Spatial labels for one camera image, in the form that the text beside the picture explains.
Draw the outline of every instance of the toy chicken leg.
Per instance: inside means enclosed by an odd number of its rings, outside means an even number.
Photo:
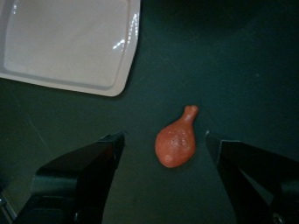
[[[196,106],[185,106],[177,121],[158,132],[154,139],[154,154],[161,164],[173,168],[182,165],[194,152],[192,121],[198,113]]]

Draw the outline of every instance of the table surface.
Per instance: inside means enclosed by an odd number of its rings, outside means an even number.
[[[295,0],[142,1],[120,96],[1,79],[0,181],[16,211],[40,166],[124,131],[102,222],[235,223],[204,133],[299,161],[297,12]],[[200,107],[196,153],[166,169],[154,156],[154,136],[189,104]]]

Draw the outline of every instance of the white plastic plate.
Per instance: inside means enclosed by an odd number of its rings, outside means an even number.
[[[118,95],[136,51],[140,0],[0,4],[0,77]]]

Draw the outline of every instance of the white tray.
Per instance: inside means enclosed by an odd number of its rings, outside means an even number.
[[[0,77],[118,95],[136,51],[140,0],[0,0]]]

